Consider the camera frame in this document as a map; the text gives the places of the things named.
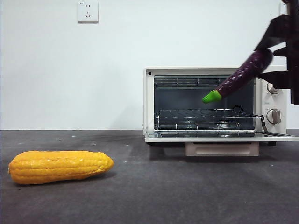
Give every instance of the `oven knob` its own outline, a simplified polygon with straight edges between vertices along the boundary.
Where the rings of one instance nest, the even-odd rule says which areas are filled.
[[[281,122],[281,118],[280,118],[280,110],[277,109],[272,109],[269,110],[267,113],[267,120],[271,123],[271,124],[280,124]]]
[[[278,94],[278,93],[279,93],[279,90],[278,90],[278,89],[275,89],[271,83],[268,83],[268,84],[267,84],[267,90],[268,90],[269,93],[271,93],[271,94]]]

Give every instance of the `white toaster oven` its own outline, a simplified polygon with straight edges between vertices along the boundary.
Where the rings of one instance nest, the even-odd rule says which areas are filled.
[[[186,155],[258,155],[258,142],[298,141],[286,134],[286,90],[259,78],[222,101],[202,98],[237,67],[147,67],[143,134],[147,143],[185,142]],[[265,72],[284,71],[269,66]]]

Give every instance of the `yellow corn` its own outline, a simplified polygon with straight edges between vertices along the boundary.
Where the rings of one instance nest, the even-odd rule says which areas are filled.
[[[18,184],[41,184],[85,179],[108,171],[113,164],[104,153],[28,151],[10,162],[8,173]]]

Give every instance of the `wall socket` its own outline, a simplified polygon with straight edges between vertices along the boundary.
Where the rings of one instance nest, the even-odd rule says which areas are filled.
[[[99,22],[99,4],[97,0],[79,1],[78,22]]]

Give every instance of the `gray table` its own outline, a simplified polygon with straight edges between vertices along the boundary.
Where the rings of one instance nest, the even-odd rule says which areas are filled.
[[[150,148],[142,131],[3,131],[1,223],[297,224],[298,146],[262,144],[258,158],[186,158],[181,144]],[[102,151],[115,166],[83,181],[21,186],[7,166],[27,150]]]

